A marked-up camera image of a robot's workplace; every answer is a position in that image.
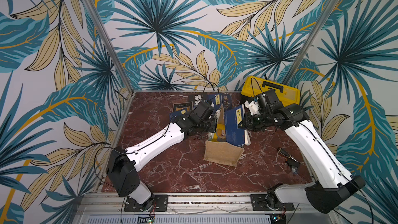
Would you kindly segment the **brown cover book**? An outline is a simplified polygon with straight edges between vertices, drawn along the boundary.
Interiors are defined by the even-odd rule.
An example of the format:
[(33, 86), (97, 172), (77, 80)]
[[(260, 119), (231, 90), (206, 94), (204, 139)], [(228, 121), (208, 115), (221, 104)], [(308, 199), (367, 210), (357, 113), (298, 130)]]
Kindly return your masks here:
[(173, 112), (190, 111), (192, 109), (192, 102), (175, 103), (173, 104)]

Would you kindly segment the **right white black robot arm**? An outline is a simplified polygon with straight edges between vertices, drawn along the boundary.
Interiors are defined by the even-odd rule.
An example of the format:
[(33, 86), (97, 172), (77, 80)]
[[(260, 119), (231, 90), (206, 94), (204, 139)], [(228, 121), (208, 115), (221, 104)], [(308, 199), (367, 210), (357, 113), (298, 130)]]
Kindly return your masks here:
[(238, 127), (263, 131), (276, 126), (296, 143), (315, 172), (317, 180), (301, 185), (278, 184), (267, 191), (266, 205), (281, 209), (284, 204), (310, 204), (327, 214), (365, 186), (361, 176), (353, 176), (333, 155), (315, 130), (309, 115), (294, 103), (284, 106), (275, 90), (250, 97), (244, 106), (249, 110)]

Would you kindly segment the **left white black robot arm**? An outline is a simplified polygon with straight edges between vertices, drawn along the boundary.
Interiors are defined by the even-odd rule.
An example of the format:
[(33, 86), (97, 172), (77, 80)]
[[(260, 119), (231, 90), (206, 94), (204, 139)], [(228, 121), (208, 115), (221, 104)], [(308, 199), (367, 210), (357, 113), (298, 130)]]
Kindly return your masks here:
[(214, 111), (211, 101), (200, 101), (193, 110), (174, 117), (164, 129), (143, 142), (126, 149), (114, 148), (106, 174), (118, 196), (134, 200), (140, 211), (152, 210), (154, 194), (141, 181), (139, 171), (153, 158), (188, 137), (202, 132), (215, 133), (217, 116)]

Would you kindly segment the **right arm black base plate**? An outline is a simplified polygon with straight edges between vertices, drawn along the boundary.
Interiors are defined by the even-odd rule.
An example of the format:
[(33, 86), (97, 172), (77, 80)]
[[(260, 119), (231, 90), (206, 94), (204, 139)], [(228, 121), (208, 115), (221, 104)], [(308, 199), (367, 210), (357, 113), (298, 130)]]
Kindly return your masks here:
[(269, 194), (251, 194), (251, 205), (254, 211), (293, 211), (292, 203), (281, 203), (276, 196)]

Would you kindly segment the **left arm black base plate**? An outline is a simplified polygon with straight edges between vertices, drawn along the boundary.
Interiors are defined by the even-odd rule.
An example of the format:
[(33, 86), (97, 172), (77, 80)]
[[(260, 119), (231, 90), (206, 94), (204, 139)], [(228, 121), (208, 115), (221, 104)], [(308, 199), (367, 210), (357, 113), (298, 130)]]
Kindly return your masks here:
[(152, 195), (144, 203), (139, 204), (133, 198), (127, 196), (124, 211), (125, 212), (166, 212), (168, 206), (168, 195)]

